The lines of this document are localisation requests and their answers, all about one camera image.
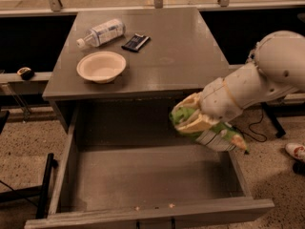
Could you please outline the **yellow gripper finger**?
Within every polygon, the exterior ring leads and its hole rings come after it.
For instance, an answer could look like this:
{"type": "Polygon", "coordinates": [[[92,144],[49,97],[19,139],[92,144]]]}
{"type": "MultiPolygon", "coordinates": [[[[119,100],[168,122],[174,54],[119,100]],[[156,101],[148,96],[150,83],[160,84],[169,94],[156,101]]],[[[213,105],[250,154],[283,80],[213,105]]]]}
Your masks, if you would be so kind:
{"type": "Polygon", "coordinates": [[[182,134],[203,132],[219,123],[218,119],[194,109],[180,109],[174,117],[174,127],[182,134]]]}
{"type": "Polygon", "coordinates": [[[194,114],[198,115],[199,113],[199,94],[197,93],[191,94],[184,98],[176,106],[174,106],[172,110],[173,116],[191,116],[194,114]]]}

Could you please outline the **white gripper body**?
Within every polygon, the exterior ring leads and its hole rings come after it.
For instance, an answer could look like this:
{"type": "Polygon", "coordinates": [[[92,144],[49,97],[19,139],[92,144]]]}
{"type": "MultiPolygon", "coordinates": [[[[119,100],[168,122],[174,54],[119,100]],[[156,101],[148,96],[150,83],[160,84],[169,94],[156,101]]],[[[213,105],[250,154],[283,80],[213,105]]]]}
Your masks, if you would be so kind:
{"type": "Polygon", "coordinates": [[[243,113],[224,78],[218,77],[199,93],[199,105],[203,114],[228,122],[243,113]]]}

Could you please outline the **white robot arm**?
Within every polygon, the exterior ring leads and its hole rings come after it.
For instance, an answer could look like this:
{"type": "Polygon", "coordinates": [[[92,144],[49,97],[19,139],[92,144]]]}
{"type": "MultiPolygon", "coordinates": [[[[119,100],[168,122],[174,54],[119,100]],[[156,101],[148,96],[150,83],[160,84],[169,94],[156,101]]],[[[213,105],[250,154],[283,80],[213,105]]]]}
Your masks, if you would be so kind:
{"type": "Polygon", "coordinates": [[[242,115],[248,107],[305,88],[305,37],[276,31],[257,42],[247,63],[178,103],[171,112],[182,134],[202,132],[242,115]]]}

